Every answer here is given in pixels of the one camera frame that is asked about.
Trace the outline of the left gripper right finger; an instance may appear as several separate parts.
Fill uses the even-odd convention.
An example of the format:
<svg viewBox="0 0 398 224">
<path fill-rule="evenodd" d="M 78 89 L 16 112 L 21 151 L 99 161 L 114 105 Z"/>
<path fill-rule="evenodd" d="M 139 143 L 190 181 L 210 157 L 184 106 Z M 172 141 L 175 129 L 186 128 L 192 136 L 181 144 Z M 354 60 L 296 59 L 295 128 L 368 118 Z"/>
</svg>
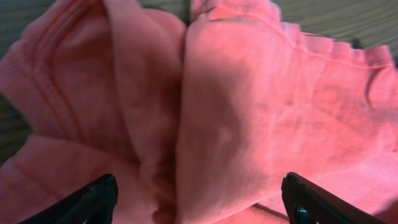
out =
<svg viewBox="0 0 398 224">
<path fill-rule="evenodd" d="M 284 177 L 282 200 L 290 224 L 386 224 L 295 172 Z"/>
</svg>

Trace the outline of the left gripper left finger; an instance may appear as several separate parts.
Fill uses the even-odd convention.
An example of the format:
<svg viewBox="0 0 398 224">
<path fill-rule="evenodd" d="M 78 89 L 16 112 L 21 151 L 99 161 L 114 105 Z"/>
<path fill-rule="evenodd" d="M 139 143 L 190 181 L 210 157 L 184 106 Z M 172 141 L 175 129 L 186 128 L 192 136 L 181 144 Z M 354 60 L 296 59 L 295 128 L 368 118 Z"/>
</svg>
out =
<svg viewBox="0 0 398 224">
<path fill-rule="evenodd" d="M 111 224 L 118 184 L 105 174 L 21 224 Z"/>
</svg>

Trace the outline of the red t-shirt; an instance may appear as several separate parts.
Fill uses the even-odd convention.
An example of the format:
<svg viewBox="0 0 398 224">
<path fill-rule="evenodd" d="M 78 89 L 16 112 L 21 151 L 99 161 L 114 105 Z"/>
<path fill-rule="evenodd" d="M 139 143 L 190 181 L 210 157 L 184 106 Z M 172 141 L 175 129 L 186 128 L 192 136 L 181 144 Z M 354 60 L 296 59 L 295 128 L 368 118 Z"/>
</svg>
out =
<svg viewBox="0 0 398 224">
<path fill-rule="evenodd" d="M 283 22 L 271 1 L 55 2 L 1 60 L 34 132 L 1 166 L 1 222 L 99 176 L 115 223 L 284 223 L 296 172 L 397 222 L 397 69 Z"/>
</svg>

